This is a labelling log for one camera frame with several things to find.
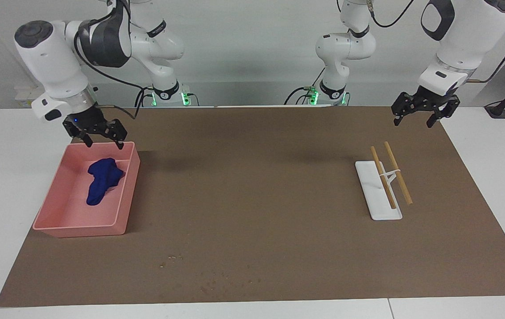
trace white stand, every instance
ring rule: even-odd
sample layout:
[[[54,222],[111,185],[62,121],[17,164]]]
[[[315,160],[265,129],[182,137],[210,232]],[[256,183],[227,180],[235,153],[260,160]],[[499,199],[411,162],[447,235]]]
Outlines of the white stand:
[[[384,171],[384,166],[380,162],[382,170]],[[368,210],[370,211],[370,217],[373,220],[400,220],[402,219],[402,212],[400,211],[400,205],[398,205],[398,200],[394,196],[392,186],[390,185],[392,181],[396,178],[396,171],[389,171],[384,174],[388,182],[388,191],[392,194],[394,202],[396,203],[396,208],[393,210],[390,208],[390,203],[388,202],[388,197],[384,188],[382,187],[382,182],[380,181],[380,175],[376,169],[374,161],[360,161],[355,163],[357,169],[357,174],[359,176],[360,185],[362,186],[362,191],[364,193],[364,198],[366,198],[366,203],[368,205]]]

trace brown table mat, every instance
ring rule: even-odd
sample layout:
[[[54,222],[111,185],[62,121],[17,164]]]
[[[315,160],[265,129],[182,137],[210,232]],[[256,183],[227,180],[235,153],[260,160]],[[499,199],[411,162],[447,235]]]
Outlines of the brown table mat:
[[[31,230],[0,307],[505,295],[505,234],[428,114],[394,127],[376,107],[105,113],[141,158],[126,234]],[[374,222],[354,162],[375,145],[389,169],[385,140],[415,204]]]

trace white table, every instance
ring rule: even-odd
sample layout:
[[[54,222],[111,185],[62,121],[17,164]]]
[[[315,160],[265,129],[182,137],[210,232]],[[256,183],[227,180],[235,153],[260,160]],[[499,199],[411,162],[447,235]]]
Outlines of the white table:
[[[505,120],[460,108],[442,121],[505,232]],[[42,124],[31,109],[0,110],[0,291],[65,146],[61,123]],[[262,303],[92,305],[0,309],[0,318],[501,319],[504,297],[455,297]]]

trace wooden chopstick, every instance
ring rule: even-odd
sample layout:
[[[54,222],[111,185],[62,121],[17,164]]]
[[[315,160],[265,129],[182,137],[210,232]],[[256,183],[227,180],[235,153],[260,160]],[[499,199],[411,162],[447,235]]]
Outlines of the wooden chopstick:
[[[394,158],[394,153],[392,153],[390,144],[388,142],[384,142],[384,146],[386,147],[386,151],[388,152],[388,157],[390,157],[390,163],[392,164],[392,166],[394,166],[394,169],[396,170],[396,177],[398,178],[398,184],[400,184],[400,189],[402,190],[402,194],[404,194],[406,204],[411,205],[414,202],[412,202],[412,197],[410,197],[410,192],[408,192],[408,187],[406,186],[406,182],[404,182],[404,178],[402,177],[402,173],[400,172],[398,163],[396,163],[396,158]]]
[[[384,170],[380,165],[380,161],[378,160],[378,155],[376,154],[376,149],[374,147],[370,148],[372,152],[372,157],[374,158],[374,165],[376,165],[376,170],[378,170],[378,174],[380,175],[380,181],[382,182],[382,187],[384,188],[384,192],[386,192],[386,197],[388,197],[388,202],[390,203],[390,208],[393,210],[396,209],[396,202],[394,202],[394,198],[392,197],[392,193],[390,193],[390,188],[388,188],[388,182],[386,181],[386,176],[384,176]]]

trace green led light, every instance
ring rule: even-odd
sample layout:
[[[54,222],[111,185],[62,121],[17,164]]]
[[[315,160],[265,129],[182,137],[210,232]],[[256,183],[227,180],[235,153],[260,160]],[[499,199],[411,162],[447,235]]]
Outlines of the green led light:
[[[317,105],[317,99],[319,98],[319,92],[315,91],[311,94],[311,97],[309,98],[309,103],[311,105]]]
[[[187,106],[187,105],[191,105],[191,99],[187,96],[186,93],[181,93],[181,99],[183,101],[183,105],[184,106]]]

